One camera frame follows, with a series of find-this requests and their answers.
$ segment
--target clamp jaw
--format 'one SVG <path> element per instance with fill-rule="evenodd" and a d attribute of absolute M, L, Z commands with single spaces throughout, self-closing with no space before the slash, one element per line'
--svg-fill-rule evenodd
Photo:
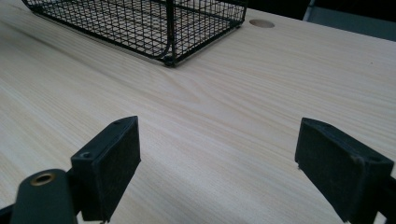
<path fill-rule="evenodd" d="M 51 169 L 24 179 L 17 200 L 0 210 L 0 223 L 109 221 L 140 162 L 137 117 L 119 119 L 71 158 L 65 172 Z"/>

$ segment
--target wire grid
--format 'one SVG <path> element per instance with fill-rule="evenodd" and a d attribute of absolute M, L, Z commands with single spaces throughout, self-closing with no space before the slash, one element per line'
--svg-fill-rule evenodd
<path fill-rule="evenodd" d="M 35 13 L 150 58 L 175 59 L 242 23 L 246 0 L 24 0 Z M 167 7 L 174 9 L 169 21 Z M 173 23 L 175 39 L 168 36 Z"/>
<path fill-rule="evenodd" d="M 192 54 L 206 41 L 224 34 L 244 19 L 246 1 L 184 0 L 176 4 L 176 55 Z"/>

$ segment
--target light wood tabletop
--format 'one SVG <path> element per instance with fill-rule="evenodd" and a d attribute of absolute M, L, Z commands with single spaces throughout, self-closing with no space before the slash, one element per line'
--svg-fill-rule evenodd
<path fill-rule="evenodd" d="M 297 169 L 300 121 L 396 161 L 396 43 L 248 9 L 167 68 L 0 0 L 0 207 L 130 116 L 142 162 L 111 223 L 342 223 Z"/>

